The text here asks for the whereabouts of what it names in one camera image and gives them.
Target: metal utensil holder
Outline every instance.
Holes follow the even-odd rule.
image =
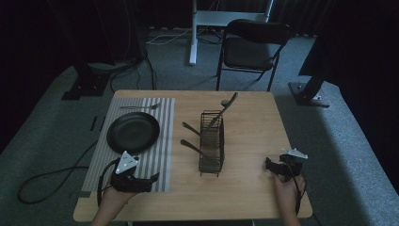
[[[201,114],[199,148],[206,154],[199,155],[199,171],[202,173],[215,173],[219,176],[224,162],[224,125],[223,117],[209,127],[211,121],[220,113],[219,110],[205,110]]]

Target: white desk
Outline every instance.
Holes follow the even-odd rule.
[[[197,62],[198,25],[226,26],[235,19],[268,22],[274,0],[268,1],[265,13],[197,10],[197,1],[193,0],[193,37],[191,40],[190,65],[195,65]]]

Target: chair backrest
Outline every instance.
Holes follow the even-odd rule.
[[[291,38],[291,28],[287,24],[256,22],[246,19],[231,21],[224,33],[233,34],[243,39],[258,43],[273,43],[285,45]]]

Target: utensil handle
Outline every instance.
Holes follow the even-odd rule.
[[[197,153],[202,154],[202,155],[205,156],[205,157],[209,157],[208,154],[204,153],[203,151],[201,151],[200,149],[198,149],[196,146],[192,145],[190,142],[188,142],[188,141],[185,140],[185,139],[180,140],[180,143],[181,143],[182,145],[186,146],[186,147],[191,148],[192,150],[196,151]]]
[[[120,106],[120,109],[139,109],[139,108],[148,108],[147,106]]]
[[[208,127],[206,127],[206,129],[202,132],[202,136],[204,136],[206,134],[206,132],[208,132],[209,128],[211,128],[215,124],[215,122],[220,118],[220,116],[223,115],[223,113],[227,110],[227,108],[229,108],[229,106],[231,106],[231,104],[235,101],[235,99],[237,99],[237,96],[238,96],[238,93],[235,92],[234,95],[232,95],[230,101],[225,105],[223,110],[220,111],[220,113],[211,120],[211,123],[209,123]]]
[[[191,130],[192,132],[194,132],[194,133],[196,133],[198,136],[200,136],[200,132],[198,132],[196,129],[194,129],[193,127],[191,127],[191,125],[189,125],[189,124],[187,124],[187,123],[185,123],[185,122],[183,122],[182,125],[183,125],[183,127],[187,128],[187,129],[189,129],[189,130]]]

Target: black cable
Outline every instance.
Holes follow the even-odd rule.
[[[111,91],[112,91],[113,93],[115,93],[114,87],[112,86],[113,83],[114,83],[114,80],[117,79],[117,78],[122,78],[122,77],[124,77],[124,76],[129,75],[129,73],[130,73],[131,71],[128,71],[128,70],[133,70],[133,69],[136,69],[136,64],[129,64],[129,65],[126,65],[126,66],[121,67],[120,70],[116,71],[116,72],[111,76],[111,80],[109,81],[109,87],[111,88]]]
[[[121,73],[123,71],[126,71],[127,69],[130,69],[134,66],[136,66],[137,63],[131,63],[127,65],[120,66],[118,68],[113,68],[113,69],[99,69],[99,68],[93,68],[90,67],[94,73]]]
[[[74,170],[78,170],[78,169],[88,169],[88,167],[82,167],[82,166],[77,166],[77,165],[79,164],[80,160],[82,160],[82,158],[86,155],[86,153],[88,153],[88,151],[90,151],[90,149],[91,149],[92,147],[94,147],[94,145],[97,144],[97,142],[98,142],[98,141],[95,141],[93,144],[91,144],[91,145],[80,155],[80,157],[77,159],[77,161],[75,162],[75,164],[74,164],[72,167],[65,168],[65,169],[59,169],[59,170],[51,171],[51,172],[42,173],[42,174],[33,176],[33,177],[27,179],[26,181],[24,181],[23,184],[22,184],[22,185],[20,186],[20,188],[18,189],[18,194],[17,194],[18,201],[19,201],[19,202],[22,202],[22,203],[24,203],[24,204],[36,204],[36,203],[39,203],[39,202],[43,202],[43,201],[49,199],[49,198],[50,198],[51,196],[53,196],[54,194],[56,194],[56,192],[65,184],[65,182],[67,182],[68,178],[71,176],[71,174],[73,173]],[[59,172],[62,172],[62,171],[66,171],[66,170],[69,170],[70,172],[69,172],[68,175],[64,178],[64,180],[62,180],[62,182],[61,182],[50,194],[46,195],[45,197],[43,197],[43,198],[41,198],[41,199],[35,200],[35,201],[28,201],[28,200],[26,200],[26,199],[24,199],[24,198],[22,197],[22,192],[23,192],[23,190],[24,190],[24,187],[27,186],[29,182],[31,182],[31,181],[33,181],[33,180],[35,180],[35,179],[37,179],[37,178],[40,178],[40,177],[42,177],[42,176],[47,176],[47,175],[51,175],[51,174],[56,174],[56,173],[59,173]]]
[[[140,80],[141,80],[141,75],[140,75],[140,72],[138,71],[138,69],[136,69],[136,72],[137,72],[136,88],[137,88],[137,90],[139,90],[139,88],[138,88],[138,83],[139,83]]]
[[[299,185],[298,185],[298,182],[296,181],[294,173],[291,170],[291,166],[289,164],[287,164],[287,166],[288,166],[288,169],[290,170],[291,176],[293,177],[293,180],[294,180],[294,183],[295,183],[295,186],[296,186],[296,206],[295,206],[295,211],[296,211],[296,214],[298,214],[299,213],[299,208],[300,208],[300,202],[302,201],[302,197],[305,194],[306,184],[305,184],[305,187],[304,187],[303,193],[302,193],[300,191],[300,189],[299,189]]]
[[[145,51],[145,58],[146,58],[146,61],[147,61],[147,63],[149,64],[150,70],[151,70],[151,72],[152,72],[152,90],[156,90],[156,83],[158,82],[158,77],[157,77],[157,75],[156,75],[156,71],[153,69],[152,64],[151,64],[151,62],[150,62],[149,53],[148,53],[147,49],[144,48],[144,51]]]
[[[103,198],[103,191],[108,189],[109,187],[106,187],[103,189],[103,182],[104,182],[104,176],[106,174],[106,172],[108,171],[108,169],[112,166],[112,165],[116,165],[117,163],[119,163],[120,158],[115,159],[114,161],[110,162],[108,165],[106,165],[106,167],[103,170],[103,173],[101,174],[100,178],[99,178],[99,184],[97,184],[97,204],[100,206],[101,200]]]
[[[301,170],[301,174],[302,174],[302,177],[303,177],[303,181],[305,183],[305,187],[303,188],[303,192],[302,192],[302,195],[301,195],[301,197],[303,197],[305,195],[306,189],[308,188],[308,181],[306,180],[306,175],[305,175],[305,172],[303,170]]]
[[[323,226],[323,224],[320,222],[319,218],[314,213],[312,213],[311,216],[314,218],[314,220],[316,220],[316,222],[319,226]]]
[[[203,36],[208,36],[209,34],[212,35],[212,36],[217,37],[217,41],[211,41],[211,40],[206,40],[206,39],[204,39],[204,38],[200,38],[200,37],[203,37]],[[151,37],[151,36],[148,36],[146,42],[147,42],[147,41],[154,40],[154,39],[158,39],[158,40],[170,40],[170,37],[169,37],[169,36],[164,36],[164,37]],[[183,40],[183,39],[188,40],[188,39],[192,39],[192,36],[191,36],[191,35],[181,35],[180,37],[178,37],[178,38],[173,38],[173,39],[175,39],[175,40]],[[205,44],[221,44],[221,42],[222,42],[222,35],[217,34],[217,32],[215,32],[215,31],[213,31],[213,30],[208,30],[208,29],[206,29],[206,31],[200,31],[200,33],[197,34],[197,40],[198,40],[199,42],[205,43]]]

